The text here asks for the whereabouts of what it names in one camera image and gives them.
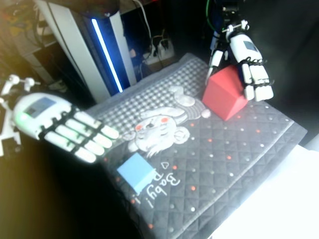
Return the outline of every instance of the red block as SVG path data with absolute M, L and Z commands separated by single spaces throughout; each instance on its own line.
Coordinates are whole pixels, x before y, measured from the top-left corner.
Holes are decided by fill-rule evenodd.
M 237 68 L 228 66 L 208 79 L 203 103 L 226 121 L 247 104 L 243 92 Z

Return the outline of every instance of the bear's nose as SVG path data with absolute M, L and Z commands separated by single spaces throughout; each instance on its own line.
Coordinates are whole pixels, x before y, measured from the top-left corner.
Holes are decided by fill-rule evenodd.
M 146 128 L 153 128 L 154 127 L 154 124 L 152 123 L 149 123 L 148 125 L 146 125 Z

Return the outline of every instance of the checkered fabric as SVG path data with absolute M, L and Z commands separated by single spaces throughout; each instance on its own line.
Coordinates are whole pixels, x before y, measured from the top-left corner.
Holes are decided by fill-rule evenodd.
M 106 102 L 91 113 L 121 133 L 127 132 L 140 120 L 140 112 L 174 106 L 170 86 L 183 86 L 186 95 L 200 99 L 206 70 L 205 63 L 186 55 L 160 80 L 145 79 L 143 87 L 118 97 L 121 101 Z M 208 238 L 240 205 L 242 195 L 252 192 L 251 185 L 261 183 L 262 175 L 305 135 L 302 127 L 278 110 L 253 101 L 229 121 L 212 113 L 208 119 L 192 119 L 181 126 L 190 133 L 187 142 L 173 144 L 151 158 L 138 151 L 158 173 L 158 180 L 139 195 L 116 171 L 132 155 L 127 142 L 118 141 L 103 164 L 148 231 L 159 239 Z

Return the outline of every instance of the glowing light bar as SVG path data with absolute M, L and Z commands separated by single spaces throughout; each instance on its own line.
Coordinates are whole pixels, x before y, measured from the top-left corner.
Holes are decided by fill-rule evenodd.
M 93 23 L 93 26 L 94 26 L 94 30 L 96 32 L 96 35 L 98 36 L 99 38 L 99 41 L 100 41 L 100 44 L 102 46 L 102 49 L 103 49 L 103 52 L 104 52 L 104 55 L 106 57 L 106 60 L 108 61 L 109 63 L 109 66 L 111 68 L 111 72 L 113 74 L 113 77 L 115 79 L 115 83 L 120 91 L 120 93 L 123 92 L 123 89 L 122 89 L 122 86 L 121 86 L 121 83 L 119 81 L 119 78 L 118 78 L 118 75 L 116 74 L 116 71 L 115 71 L 115 68 L 113 66 L 113 62 L 111 60 L 111 57 L 110 57 L 110 54 L 108 52 L 108 49 L 106 48 L 106 45 L 105 45 L 105 42 L 104 42 L 104 39 L 103 39 L 103 36 L 102 36 L 102 33 L 100 31 L 100 28 L 99 28 L 99 25 L 98 25 L 98 22 L 95 20 L 95 19 L 92 19 L 92 23 Z

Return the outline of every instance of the cartoon bear applique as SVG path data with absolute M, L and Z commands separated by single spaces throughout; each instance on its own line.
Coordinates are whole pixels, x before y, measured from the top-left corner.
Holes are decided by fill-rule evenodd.
M 140 113 L 141 121 L 135 130 L 123 135 L 129 141 L 130 152 L 138 149 L 147 152 L 147 157 L 171 147 L 174 143 L 185 143 L 190 134 L 187 128 L 179 126 L 187 120 L 210 117 L 210 111 L 204 104 L 184 94 L 182 86 L 172 86 L 176 107 L 161 107 Z

